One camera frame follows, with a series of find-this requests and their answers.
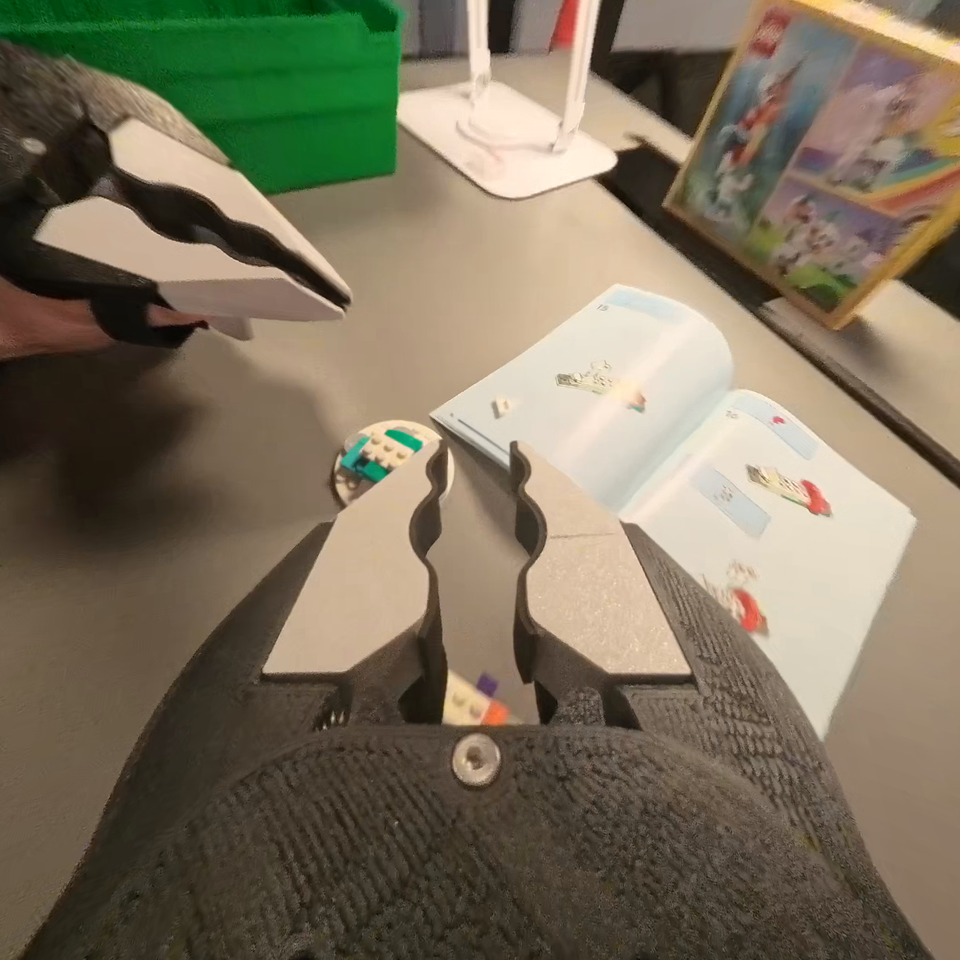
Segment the round white lego plate assembly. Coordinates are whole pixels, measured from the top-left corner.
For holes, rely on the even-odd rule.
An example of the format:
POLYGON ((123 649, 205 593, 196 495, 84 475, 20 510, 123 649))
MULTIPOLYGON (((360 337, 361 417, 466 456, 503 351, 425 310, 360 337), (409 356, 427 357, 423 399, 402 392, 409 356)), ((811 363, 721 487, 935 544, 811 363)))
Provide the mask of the round white lego plate assembly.
POLYGON ((350 507, 422 448, 443 440, 430 426, 402 418, 383 419, 351 433, 331 469, 330 487, 338 508, 350 507))

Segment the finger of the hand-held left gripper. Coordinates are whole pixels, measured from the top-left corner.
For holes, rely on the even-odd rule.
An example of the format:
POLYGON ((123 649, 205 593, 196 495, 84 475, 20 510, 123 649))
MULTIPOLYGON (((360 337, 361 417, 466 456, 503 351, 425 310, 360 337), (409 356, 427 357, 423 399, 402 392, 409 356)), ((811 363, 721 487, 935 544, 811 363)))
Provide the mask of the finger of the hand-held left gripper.
POLYGON ((133 118, 114 127, 108 148, 117 190, 160 234, 281 270, 331 306, 352 304, 330 263, 230 165, 133 118))
POLYGON ((240 228, 242 240, 267 241, 267 251, 168 238, 126 204, 103 197, 55 208, 34 238, 147 279, 174 311, 234 340, 253 337, 254 319, 315 323, 344 317, 347 288, 341 277, 268 201, 253 222, 227 225, 240 228))

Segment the person's left hand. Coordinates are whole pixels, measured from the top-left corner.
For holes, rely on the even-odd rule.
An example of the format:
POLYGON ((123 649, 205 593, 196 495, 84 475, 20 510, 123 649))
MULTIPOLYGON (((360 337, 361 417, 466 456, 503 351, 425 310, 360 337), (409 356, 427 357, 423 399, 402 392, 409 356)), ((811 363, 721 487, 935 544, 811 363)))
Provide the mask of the person's left hand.
POLYGON ((29 293, 1 280, 1 361, 91 353, 115 344, 175 349, 208 319, 150 304, 139 317, 103 325, 92 304, 29 293))

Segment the open lego instruction booklet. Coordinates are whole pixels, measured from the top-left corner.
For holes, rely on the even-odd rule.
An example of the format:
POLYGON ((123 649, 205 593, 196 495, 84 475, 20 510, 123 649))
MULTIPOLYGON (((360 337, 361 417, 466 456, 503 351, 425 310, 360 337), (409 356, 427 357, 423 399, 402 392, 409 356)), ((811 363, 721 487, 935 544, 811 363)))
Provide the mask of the open lego instruction booklet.
POLYGON ((765 651, 825 738, 913 534, 906 505, 774 400, 719 329, 615 285, 431 420, 533 447, 637 525, 765 651))

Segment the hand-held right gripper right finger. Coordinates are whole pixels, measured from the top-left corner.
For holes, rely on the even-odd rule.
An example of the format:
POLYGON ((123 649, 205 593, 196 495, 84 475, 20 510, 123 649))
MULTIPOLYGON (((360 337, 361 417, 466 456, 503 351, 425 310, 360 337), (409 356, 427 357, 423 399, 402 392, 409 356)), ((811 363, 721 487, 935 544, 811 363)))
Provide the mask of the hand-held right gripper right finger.
POLYGON ((542 688, 675 685, 692 671, 619 518, 528 443, 510 444, 517 580, 513 651, 542 688))

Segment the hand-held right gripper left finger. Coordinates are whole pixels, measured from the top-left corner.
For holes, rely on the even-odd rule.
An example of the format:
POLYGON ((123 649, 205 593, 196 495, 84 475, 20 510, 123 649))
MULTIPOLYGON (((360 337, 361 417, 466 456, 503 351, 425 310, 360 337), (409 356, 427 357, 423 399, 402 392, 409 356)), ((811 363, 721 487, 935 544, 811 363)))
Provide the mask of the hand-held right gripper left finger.
POLYGON ((412 462, 341 511, 262 668, 266 681, 317 681, 359 716, 377 694, 408 722, 441 722, 448 683, 439 585, 429 552, 442 532, 449 453, 412 462))

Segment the white stand with wooden board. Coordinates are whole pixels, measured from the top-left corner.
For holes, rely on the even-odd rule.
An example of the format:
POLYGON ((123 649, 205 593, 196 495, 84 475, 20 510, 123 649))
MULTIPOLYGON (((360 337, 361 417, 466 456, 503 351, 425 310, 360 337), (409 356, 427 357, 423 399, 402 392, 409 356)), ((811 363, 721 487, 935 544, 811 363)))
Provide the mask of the white stand with wooden board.
POLYGON ((528 199, 610 171, 615 152, 581 131, 601 2, 578 3, 559 115, 494 81, 489 6, 465 4, 468 82, 401 93, 398 125, 500 199, 528 199))

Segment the long white lego assembly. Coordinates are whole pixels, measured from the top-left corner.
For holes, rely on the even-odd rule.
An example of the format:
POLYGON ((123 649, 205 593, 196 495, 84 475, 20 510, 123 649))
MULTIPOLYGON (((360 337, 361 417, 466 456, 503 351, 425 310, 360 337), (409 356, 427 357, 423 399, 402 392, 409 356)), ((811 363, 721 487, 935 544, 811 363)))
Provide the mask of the long white lego assembly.
POLYGON ((475 683, 448 670, 441 722, 447 726, 521 726, 524 720, 497 698, 498 681, 481 674, 475 683))

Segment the green plastic bin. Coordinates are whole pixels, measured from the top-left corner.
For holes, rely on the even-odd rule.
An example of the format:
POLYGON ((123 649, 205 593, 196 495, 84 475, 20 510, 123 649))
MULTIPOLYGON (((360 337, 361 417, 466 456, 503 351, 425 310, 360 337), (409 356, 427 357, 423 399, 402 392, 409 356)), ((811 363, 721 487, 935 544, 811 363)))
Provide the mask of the green plastic bin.
POLYGON ((154 91, 263 193, 397 168, 404 13, 383 1, 3 1, 2 37, 154 91))

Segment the yellow lego set box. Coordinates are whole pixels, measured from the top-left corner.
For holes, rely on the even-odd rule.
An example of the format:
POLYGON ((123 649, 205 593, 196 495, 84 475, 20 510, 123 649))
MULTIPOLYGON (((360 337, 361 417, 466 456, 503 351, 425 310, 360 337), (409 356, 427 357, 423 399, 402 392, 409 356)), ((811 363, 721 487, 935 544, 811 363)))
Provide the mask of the yellow lego set box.
POLYGON ((843 329, 958 226, 958 31, 754 2, 664 207, 843 329))

